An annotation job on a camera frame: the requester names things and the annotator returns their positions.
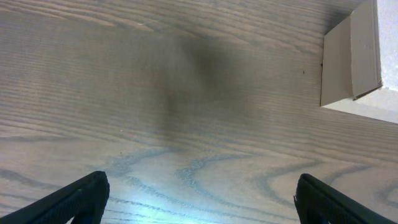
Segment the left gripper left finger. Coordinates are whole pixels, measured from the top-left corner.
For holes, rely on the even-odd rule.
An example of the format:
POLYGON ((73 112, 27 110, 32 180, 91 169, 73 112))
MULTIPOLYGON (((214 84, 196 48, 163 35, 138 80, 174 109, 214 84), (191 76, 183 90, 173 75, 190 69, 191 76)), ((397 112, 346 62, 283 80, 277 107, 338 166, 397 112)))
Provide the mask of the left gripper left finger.
POLYGON ((1 218, 3 224, 101 222, 110 185, 106 173, 95 171, 62 189, 1 218))

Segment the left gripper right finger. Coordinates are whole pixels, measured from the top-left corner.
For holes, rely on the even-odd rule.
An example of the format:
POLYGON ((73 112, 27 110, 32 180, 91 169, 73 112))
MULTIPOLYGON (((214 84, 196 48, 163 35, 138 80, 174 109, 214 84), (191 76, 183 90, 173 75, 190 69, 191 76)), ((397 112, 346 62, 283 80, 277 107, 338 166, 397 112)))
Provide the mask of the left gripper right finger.
POLYGON ((301 224, 395 224, 310 174, 300 176, 294 204, 301 224))

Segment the cardboard box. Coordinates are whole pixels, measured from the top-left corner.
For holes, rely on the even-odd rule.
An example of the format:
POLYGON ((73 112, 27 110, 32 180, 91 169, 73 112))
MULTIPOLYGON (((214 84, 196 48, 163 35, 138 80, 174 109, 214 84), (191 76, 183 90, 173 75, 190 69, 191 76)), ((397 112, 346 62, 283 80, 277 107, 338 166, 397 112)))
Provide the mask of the cardboard box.
POLYGON ((382 87, 377 2, 365 1, 324 36, 320 106, 382 87))

